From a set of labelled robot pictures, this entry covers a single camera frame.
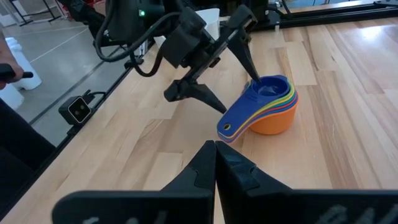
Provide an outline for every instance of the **wooden table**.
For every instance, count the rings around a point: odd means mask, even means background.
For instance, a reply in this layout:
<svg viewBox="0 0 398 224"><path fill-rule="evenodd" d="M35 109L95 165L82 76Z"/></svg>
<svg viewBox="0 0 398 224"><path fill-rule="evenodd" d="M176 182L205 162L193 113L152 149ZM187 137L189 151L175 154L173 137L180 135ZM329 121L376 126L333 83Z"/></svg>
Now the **wooden table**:
<svg viewBox="0 0 398 224"><path fill-rule="evenodd" d="M232 146L291 188L398 188L397 24L390 18L253 33L259 73L293 80L300 103L288 131L246 131ZM145 70L156 51L146 55ZM248 75L228 50L221 58L199 81L229 107ZM218 139L221 118L194 99L164 100L185 72L166 61L152 78L132 71L1 223L51 223L54 204L77 190L157 190L172 180L207 139ZM216 199L215 223L222 222Z"/></svg>

